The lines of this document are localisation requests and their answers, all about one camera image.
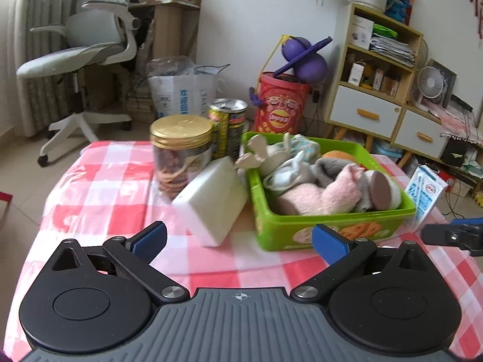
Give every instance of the cabinet drawer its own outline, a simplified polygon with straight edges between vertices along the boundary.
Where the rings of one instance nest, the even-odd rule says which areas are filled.
[[[438,159],[448,141],[440,133],[441,125],[408,110],[394,142]]]
[[[339,86],[330,121],[390,138],[401,107],[352,88]]]

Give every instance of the green plastic bin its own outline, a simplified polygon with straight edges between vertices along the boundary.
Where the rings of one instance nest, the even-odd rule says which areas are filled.
[[[251,137],[264,135],[269,144],[279,143],[283,135],[245,133],[242,144],[245,145]],[[319,138],[310,138],[320,144],[321,153],[339,150],[353,155],[357,161],[369,170],[378,170],[388,174],[386,170],[361,145]],[[290,249],[306,249],[312,247],[312,229],[316,224],[326,226],[340,232],[347,227],[359,226],[378,230],[372,240],[387,239],[394,234],[404,219],[414,216],[414,203],[402,192],[402,203],[393,211],[349,213],[332,216],[282,216],[272,212],[269,206],[273,197],[270,192],[265,194],[258,170],[247,170],[246,173],[253,201],[257,239],[265,250],[280,251]]]

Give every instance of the white fan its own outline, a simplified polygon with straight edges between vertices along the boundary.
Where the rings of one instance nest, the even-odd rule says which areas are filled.
[[[434,99],[441,95],[444,88],[443,75],[434,67],[427,66],[419,72],[418,88],[420,91],[417,106],[428,111],[427,107],[421,104],[423,98]]]

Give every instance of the office chair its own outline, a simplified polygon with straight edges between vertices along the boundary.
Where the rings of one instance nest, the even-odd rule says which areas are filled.
[[[77,71],[92,64],[110,65],[129,61],[136,56],[134,30],[139,19],[127,9],[129,0],[76,0],[76,14],[65,26],[52,24],[34,27],[31,32],[52,31],[67,38],[69,49],[60,50],[26,62],[17,70],[19,78],[42,78],[73,72],[74,92],[79,97]],[[40,149],[37,160],[41,167],[48,165],[47,153],[76,129],[80,128],[91,142],[99,139],[89,124],[121,122],[130,130],[131,117],[126,114],[102,114],[88,111],[74,112],[69,117],[49,126],[55,135]]]

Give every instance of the chair seat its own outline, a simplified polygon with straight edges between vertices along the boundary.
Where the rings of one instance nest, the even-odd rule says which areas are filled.
[[[75,72],[86,65],[101,64],[107,57],[118,54],[123,50],[124,46],[117,42],[60,50],[26,62],[17,70],[17,76],[20,78],[42,78]]]

